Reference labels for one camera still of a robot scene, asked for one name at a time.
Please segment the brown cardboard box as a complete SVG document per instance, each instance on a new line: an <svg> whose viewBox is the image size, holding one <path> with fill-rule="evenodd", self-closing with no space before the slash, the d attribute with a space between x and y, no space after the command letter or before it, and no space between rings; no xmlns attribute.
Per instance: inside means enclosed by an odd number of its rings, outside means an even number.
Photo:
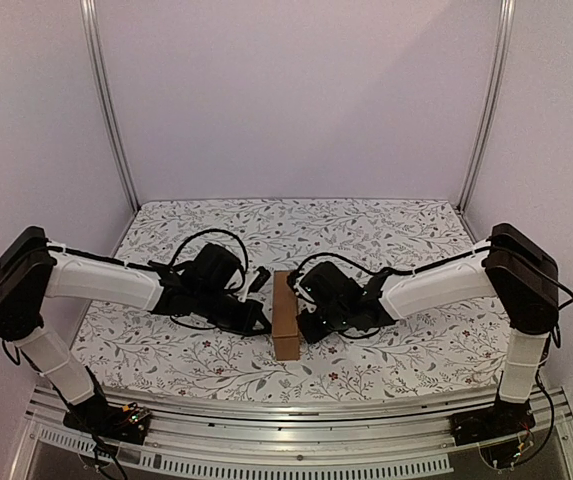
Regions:
<svg viewBox="0 0 573 480"><path fill-rule="evenodd" d="M290 289L288 271L273 274L272 340L277 361L300 359L297 297Z"/></svg>

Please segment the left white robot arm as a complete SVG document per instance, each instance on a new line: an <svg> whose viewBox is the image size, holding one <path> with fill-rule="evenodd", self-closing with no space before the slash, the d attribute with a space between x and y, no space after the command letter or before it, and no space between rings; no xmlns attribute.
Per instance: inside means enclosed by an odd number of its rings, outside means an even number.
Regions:
<svg viewBox="0 0 573 480"><path fill-rule="evenodd" d="M80 298L137 308L172 320L197 315L242 337L269 334L261 302L250 299L269 278L249 271L246 254L208 243L192 260L173 256L145 265L70 249L41 227L26 228L0 257L0 339L14 363L26 357L94 434L114 426L114 412L94 375L76 360L41 315L47 298Z"/></svg>

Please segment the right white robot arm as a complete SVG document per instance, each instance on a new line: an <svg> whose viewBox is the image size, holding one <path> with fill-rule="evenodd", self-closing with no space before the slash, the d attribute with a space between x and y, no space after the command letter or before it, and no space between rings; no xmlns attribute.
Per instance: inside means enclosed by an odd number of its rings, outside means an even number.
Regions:
<svg viewBox="0 0 573 480"><path fill-rule="evenodd" d="M558 341L560 313L573 291L558 278L557 262L508 223L493 227L471 250L416 267L369 271L360 285L335 265L334 253L314 254L288 275L287 285L311 310L297 316L308 343L350 329L369 332L411 315L481 297L497 298L509 319L508 352L497 403L483 427L503 436L522 417L547 341Z"/></svg>

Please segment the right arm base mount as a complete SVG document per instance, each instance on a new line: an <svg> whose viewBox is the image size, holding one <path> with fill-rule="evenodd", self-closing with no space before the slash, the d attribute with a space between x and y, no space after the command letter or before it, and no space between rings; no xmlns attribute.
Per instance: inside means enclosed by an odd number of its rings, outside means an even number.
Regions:
<svg viewBox="0 0 573 480"><path fill-rule="evenodd" d="M511 403L496 396L492 405L449 417L450 434L457 446L517 434L536 425L530 402Z"/></svg>

